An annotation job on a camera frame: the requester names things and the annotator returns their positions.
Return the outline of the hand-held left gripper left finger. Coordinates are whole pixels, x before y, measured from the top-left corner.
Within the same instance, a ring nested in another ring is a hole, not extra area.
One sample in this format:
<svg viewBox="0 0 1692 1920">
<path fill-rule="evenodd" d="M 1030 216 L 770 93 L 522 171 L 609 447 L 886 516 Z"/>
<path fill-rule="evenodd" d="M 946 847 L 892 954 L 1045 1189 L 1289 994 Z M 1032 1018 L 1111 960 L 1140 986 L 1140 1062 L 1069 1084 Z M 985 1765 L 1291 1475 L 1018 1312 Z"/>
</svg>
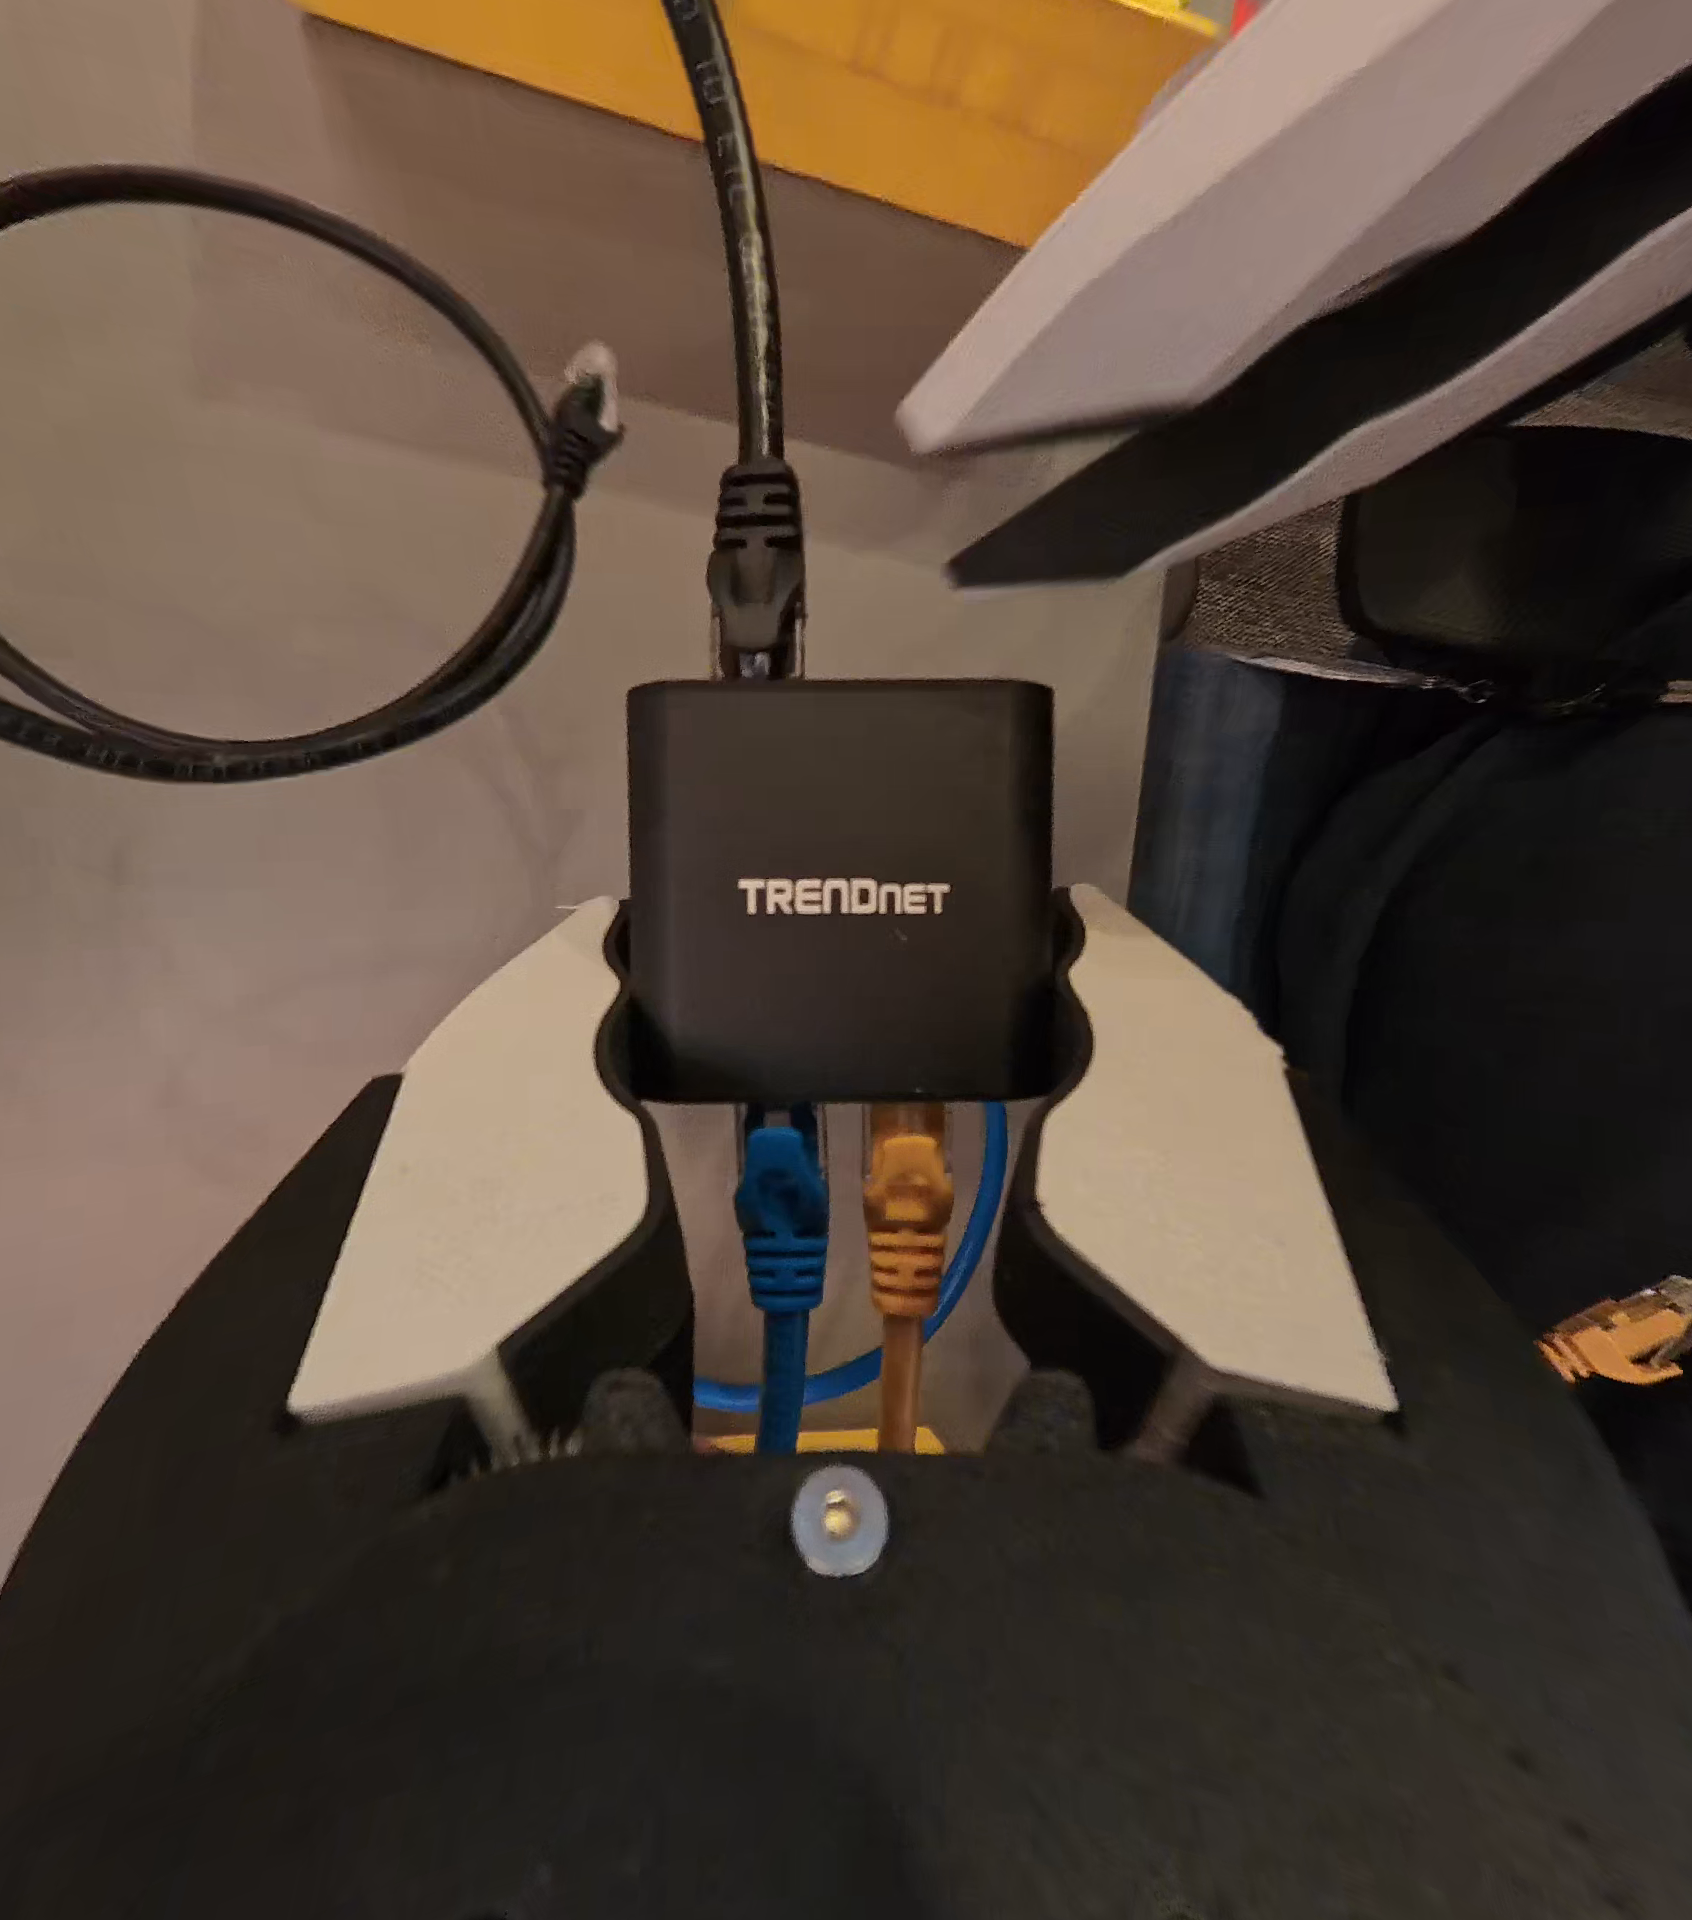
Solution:
<svg viewBox="0 0 1692 1920">
<path fill-rule="evenodd" d="M 295 1422 L 451 1403 L 492 1458 L 546 1458 L 627 1371 L 690 1417 L 690 1262 L 631 1091 L 622 923 L 607 896 L 571 908 L 401 1069 L 285 1390 Z"/>
</svg>

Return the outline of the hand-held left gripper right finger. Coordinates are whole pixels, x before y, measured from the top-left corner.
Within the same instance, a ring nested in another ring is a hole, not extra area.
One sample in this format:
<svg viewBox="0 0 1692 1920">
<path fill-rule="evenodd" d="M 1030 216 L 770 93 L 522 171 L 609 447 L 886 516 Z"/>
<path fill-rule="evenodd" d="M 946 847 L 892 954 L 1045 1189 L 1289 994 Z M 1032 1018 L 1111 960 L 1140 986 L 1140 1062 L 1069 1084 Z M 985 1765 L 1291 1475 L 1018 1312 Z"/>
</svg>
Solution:
<svg viewBox="0 0 1692 1920">
<path fill-rule="evenodd" d="M 1083 1388 L 1097 1451 L 1172 1461 L 1226 1403 L 1399 1409 L 1280 1047 L 1121 904 L 1054 896 L 1052 1072 L 1002 1201 L 993 1305 Z"/>
</svg>

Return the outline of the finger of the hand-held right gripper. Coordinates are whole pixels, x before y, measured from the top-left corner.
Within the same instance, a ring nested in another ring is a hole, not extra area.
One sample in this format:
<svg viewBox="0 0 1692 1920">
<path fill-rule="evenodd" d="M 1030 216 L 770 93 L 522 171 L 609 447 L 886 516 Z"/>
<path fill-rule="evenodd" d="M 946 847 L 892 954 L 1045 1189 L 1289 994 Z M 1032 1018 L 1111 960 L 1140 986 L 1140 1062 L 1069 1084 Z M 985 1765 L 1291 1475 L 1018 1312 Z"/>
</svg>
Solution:
<svg viewBox="0 0 1692 1920">
<path fill-rule="evenodd" d="M 1356 492 L 1692 297 L 1692 150 L 1576 157 L 955 552 L 960 591 L 1110 582 Z"/>
<path fill-rule="evenodd" d="M 1281 3 L 1176 83 L 898 409 L 916 455 L 1218 394 L 1692 70 L 1682 3 Z"/>
</svg>

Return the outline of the yellow board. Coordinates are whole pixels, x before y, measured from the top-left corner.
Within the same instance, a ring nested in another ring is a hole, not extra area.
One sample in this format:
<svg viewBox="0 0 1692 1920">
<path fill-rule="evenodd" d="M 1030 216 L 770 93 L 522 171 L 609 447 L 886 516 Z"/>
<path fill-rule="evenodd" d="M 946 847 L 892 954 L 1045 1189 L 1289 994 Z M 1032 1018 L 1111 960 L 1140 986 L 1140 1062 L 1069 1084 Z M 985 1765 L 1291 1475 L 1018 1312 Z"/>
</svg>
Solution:
<svg viewBox="0 0 1692 1920">
<path fill-rule="evenodd" d="M 756 1437 L 749 1433 L 697 1437 L 694 1447 L 700 1455 L 731 1458 L 748 1458 L 757 1453 Z M 874 1455 L 882 1453 L 882 1438 L 878 1428 L 804 1430 L 791 1451 L 799 1456 Z M 922 1424 L 914 1430 L 909 1453 L 930 1458 L 946 1456 L 948 1449 L 930 1426 Z"/>
</svg>

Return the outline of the yellow plastic bin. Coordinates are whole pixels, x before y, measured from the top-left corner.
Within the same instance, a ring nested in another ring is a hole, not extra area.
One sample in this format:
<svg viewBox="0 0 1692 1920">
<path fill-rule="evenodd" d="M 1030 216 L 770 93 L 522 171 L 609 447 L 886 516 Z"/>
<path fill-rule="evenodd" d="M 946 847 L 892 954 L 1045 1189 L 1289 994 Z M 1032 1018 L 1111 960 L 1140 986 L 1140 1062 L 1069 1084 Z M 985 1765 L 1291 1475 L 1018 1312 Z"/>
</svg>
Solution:
<svg viewBox="0 0 1692 1920">
<path fill-rule="evenodd" d="M 680 139 L 653 3 L 299 3 L 308 19 Z M 720 3 L 761 161 L 1028 249 L 1221 27 L 1187 4 Z"/>
</svg>

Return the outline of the black network switch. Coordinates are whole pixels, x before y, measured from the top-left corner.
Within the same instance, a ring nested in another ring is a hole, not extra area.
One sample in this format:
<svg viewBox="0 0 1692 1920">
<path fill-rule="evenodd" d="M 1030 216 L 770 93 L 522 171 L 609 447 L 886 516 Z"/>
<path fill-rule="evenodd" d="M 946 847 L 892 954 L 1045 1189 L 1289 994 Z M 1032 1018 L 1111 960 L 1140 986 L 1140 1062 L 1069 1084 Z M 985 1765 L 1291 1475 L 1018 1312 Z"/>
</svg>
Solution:
<svg viewBox="0 0 1692 1920">
<path fill-rule="evenodd" d="M 1047 685 L 626 696 L 623 954 L 653 1102 L 1019 1102 L 1054 1083 Z"/>
</svg>

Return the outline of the black office chair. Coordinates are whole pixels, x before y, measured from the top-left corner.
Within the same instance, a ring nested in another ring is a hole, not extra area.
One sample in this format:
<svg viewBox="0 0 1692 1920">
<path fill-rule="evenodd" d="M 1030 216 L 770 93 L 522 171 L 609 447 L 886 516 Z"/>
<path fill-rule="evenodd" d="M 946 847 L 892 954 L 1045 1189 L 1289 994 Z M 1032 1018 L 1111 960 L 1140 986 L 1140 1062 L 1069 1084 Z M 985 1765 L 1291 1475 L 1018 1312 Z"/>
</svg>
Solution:
<svg viewBox="0 0 1692 1920">
<path fill-rule="evenodd" d="M 1336 591 L 1393 666 L 1592 666 L 1692 596 L 1692 439 L 1477 431 L 1339 506 Z"/>
</svg>

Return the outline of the person's leg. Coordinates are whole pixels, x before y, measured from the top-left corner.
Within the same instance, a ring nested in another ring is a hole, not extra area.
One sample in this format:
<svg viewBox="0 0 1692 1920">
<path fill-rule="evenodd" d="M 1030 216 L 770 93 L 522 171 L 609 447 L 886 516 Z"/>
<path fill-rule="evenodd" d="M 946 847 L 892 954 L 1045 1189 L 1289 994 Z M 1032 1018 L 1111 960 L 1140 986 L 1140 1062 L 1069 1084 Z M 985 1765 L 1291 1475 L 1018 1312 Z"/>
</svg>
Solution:
<svg viewBox="0 0 1692 1920">
<path fill-rule="evenodd" d="M 1298 660 L 1174 643 L 1154 662 L 1125 904 L 1268 1031 L 1281 900 L 1336 798 L 1344 721 Z"/>
</svg>

